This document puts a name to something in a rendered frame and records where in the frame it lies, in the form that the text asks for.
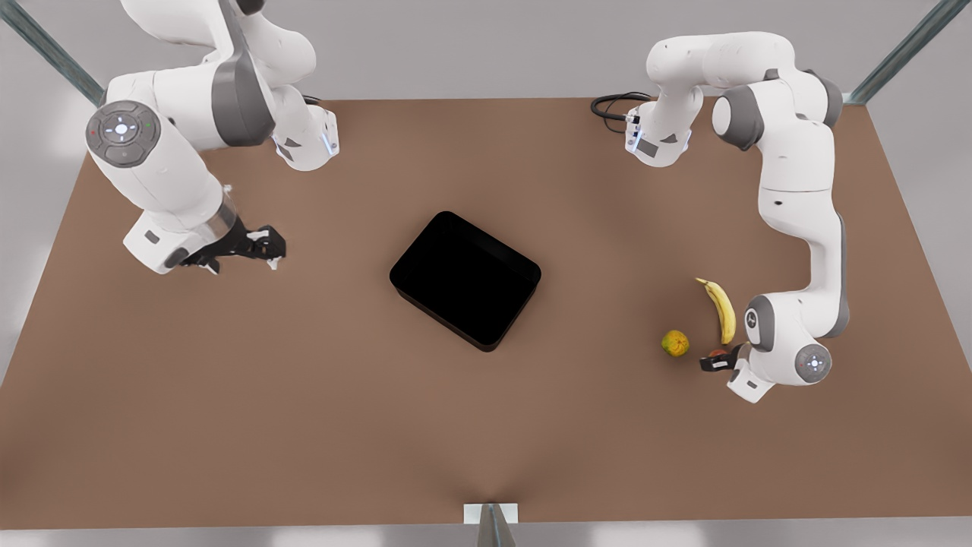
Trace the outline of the yellow banana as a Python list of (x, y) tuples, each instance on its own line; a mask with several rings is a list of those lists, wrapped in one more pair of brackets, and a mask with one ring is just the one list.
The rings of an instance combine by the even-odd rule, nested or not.
[(732, 301), (718, 283), (698, 277), (696, 280), (704, 286), (708, 297), (714, 302), (720, 323), (720, 343), (722, 346), (729, 346), (737, 332), (737, 316)]

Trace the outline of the silver frame post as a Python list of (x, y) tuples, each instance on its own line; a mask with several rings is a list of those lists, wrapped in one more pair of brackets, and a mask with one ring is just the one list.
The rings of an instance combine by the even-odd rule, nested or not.
[(0, 0), (0, 20), (3, 20), (35, 52), (42, 56), (69, 84), (83, 94), (91, 104), (100, 106), (104, 89), (83, 69), (17, 0)]
[(894, 49), (855, 87), (843, 95), (844, 105), (867, 105), (892, 82), (901, 70), (923, 51), (972, 0), (938, 0), (918, 24)]
[(511, 523), (519, 523), (516, 503), (486, 503), (479, 505), (476, 547), (517, 547)]

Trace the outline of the black storage box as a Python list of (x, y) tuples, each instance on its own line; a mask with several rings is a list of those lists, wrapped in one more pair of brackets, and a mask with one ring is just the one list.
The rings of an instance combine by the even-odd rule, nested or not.
[(500, 345), (541, 277), (533, 260), (448, 210), (428, 221), (389, 273), (403, 300), (483, 353)]

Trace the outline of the white post foot plate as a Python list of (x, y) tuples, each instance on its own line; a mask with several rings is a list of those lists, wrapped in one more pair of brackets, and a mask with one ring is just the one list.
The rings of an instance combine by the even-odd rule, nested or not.
[(464, 505), (465, 525), (479, 525), (483, 522), (493, 522), (503, 517), (504, 522), (519, 523), (519, 505), (517, 503), (475, 503)]

